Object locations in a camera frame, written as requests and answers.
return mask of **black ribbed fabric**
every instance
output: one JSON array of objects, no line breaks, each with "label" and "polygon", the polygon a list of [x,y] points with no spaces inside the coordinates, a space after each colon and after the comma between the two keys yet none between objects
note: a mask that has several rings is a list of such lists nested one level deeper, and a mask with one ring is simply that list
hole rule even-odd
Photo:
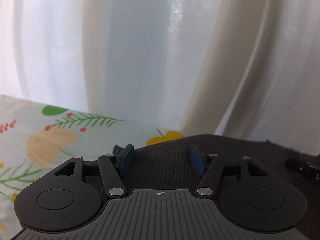
[{"label": "black ribbed fabric", "polygon": [[[320,238],[320,186],[305,181],[300,174],[286,169],[285,161],[300,156],[299,152],[270,142],[198,135],[136,149],[133,167],[128,175],[121,179],[124,186],[129,192],[133,188],[189,188],[194,191],[200,179],[188,159],[188,148],[191,144],[196,145],[204,155],[215,153],[225,156],[229,161],[250,156],[294,185],[308,201],[307,212],[297,228],[310,239]],[[114,153],[118,152],[119,148],[115,147]],[[101,191],[100,179],[88,178],[89,184],[90,179],[95,188]],[[234,178],[225,177],[222,190],[234,182]]]}]

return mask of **curtain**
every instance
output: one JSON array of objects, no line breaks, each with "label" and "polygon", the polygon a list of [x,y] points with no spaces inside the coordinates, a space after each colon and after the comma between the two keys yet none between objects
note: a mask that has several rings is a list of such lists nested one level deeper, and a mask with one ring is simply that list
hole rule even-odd
[{"label": "curtain", "polygon": [[0,0],[0,93],[318,154],[320,0]]}]

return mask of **metal pin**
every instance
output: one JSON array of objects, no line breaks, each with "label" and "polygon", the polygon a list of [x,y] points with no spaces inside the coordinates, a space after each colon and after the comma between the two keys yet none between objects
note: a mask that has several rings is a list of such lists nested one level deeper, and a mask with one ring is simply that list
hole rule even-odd
[{"label": "metal pin", "polygon": [[113,196],[120,196],[124,193],[124,189],[120,187],[114,187],[111,190],[109,190],[109,194]]},{"label": "metal pin", "polygon": [[203,195],[203,196],[207,196],[207,195],[211,195],[213,193],[212,189],[208,188],[208,187],[201,187],[197,190],[198,194]]}]

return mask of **crosshair symbol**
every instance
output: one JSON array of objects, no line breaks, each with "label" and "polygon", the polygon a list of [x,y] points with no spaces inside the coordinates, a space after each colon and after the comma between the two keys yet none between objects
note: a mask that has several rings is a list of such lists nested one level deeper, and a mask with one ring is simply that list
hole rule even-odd
[{"label": "crosshair symbol", "polygon": [[159,192],[157,192],[157,194],[158,194],[159,196],[163,196],[163,195],[166,194],[166,193],[164,193],[163,191],[159,191]]}]

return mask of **tablecloth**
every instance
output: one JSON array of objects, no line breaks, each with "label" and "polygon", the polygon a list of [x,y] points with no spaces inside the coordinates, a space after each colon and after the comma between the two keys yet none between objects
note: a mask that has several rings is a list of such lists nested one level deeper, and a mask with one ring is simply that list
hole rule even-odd
[{"label": "tablecloth", "polygon": [[72,156],[96,160],[114,145],[140,148],[182,137],[115,116],[0,95],[0,239],[21,230],[13,210],[17,194]]}]

